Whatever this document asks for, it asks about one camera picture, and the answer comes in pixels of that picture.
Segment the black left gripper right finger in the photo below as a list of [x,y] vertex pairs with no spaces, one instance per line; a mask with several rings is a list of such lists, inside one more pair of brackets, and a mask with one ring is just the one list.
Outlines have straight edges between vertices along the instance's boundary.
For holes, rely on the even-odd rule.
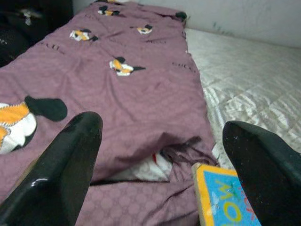
[[225,152],[263,226],[301,224],[301,155],[280,136],[242,121],[222,131]]

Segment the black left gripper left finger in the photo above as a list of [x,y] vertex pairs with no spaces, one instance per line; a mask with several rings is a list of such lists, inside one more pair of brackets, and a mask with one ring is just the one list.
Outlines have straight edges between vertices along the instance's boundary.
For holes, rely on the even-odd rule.
[[95,112],[72,118],[1,204],[1,225],[75,225],[92,179],[102,129],[102,118]]

